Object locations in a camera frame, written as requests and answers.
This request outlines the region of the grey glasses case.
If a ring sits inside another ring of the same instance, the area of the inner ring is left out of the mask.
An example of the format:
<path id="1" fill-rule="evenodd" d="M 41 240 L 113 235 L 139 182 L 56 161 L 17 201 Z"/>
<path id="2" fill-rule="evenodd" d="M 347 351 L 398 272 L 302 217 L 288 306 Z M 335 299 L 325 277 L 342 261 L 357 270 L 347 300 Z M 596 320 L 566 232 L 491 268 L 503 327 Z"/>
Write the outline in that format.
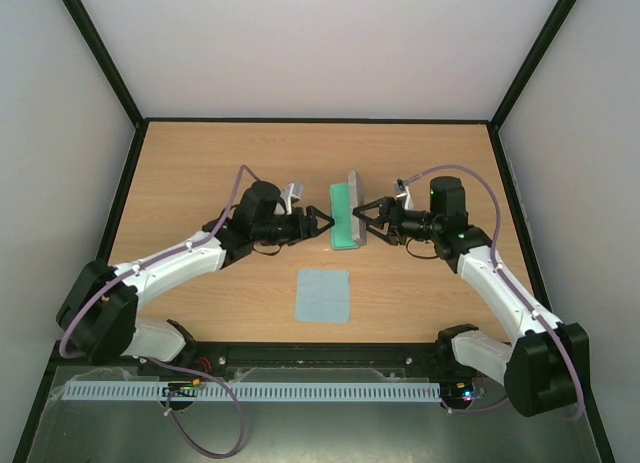
<path id="1" fill-rule="evenodd" d="M 355 250 L 367 244 L 366 226 L 353 215 L 353 210 L 364 204 L 364 183 L 356 170 L 351 170 L 343 183 L 329 188 L 331 217 L 331 248 L 334 251 Z"/>

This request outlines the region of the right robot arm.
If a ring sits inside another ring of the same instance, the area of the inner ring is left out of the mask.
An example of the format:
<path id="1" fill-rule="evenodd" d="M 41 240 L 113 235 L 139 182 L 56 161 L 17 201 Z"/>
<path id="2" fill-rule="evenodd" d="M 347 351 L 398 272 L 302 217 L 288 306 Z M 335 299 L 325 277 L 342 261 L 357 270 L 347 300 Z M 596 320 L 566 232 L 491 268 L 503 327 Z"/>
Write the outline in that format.
<path id="1" fill-rule="evenodd" d="M 540 303 L 499 256 L 497 238 L 469 223 L 460 179 L 433 178 L 427 210 L 413 208 L 408 182 L 398 180 L 395 190 L 393 197 L 365 202 L 359 184 L 353 184 L 355 225 L 392 246 L 432 243 L 436 257 L 476 291 L 509 338 L 499 342 L 473 325 L 443 330 L 438 367 L 450 375 L 466 367 L 479 371 L 503 386 L 523 416 L 573 405 L 580 418 L 590 376 L 586 331 L 563 323 Z"/>

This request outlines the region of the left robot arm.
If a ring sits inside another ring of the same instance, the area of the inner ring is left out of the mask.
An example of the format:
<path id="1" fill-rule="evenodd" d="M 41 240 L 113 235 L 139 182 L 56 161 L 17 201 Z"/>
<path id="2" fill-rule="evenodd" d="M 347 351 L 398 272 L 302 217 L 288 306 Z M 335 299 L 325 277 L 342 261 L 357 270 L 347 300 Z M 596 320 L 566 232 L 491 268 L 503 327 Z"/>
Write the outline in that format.
<path id="1" fill-rule="evenodd" d="M 189 333 L 173 320 L 149 320 L 139 312 L 154 299 L 196 277 L 218 272 L 257 246 L 292 246 L 330 229 L 333 219 L 314 206 L 299 207 L 302 185 L 279 189 L 258 180 L 233 191 L 220 215 L 186 240 L 144 258 L 117 265 L 87 263 L 56 315 L 64 333 L 63 358 L 92 365 L 121 356 L 174 361 Z"/>

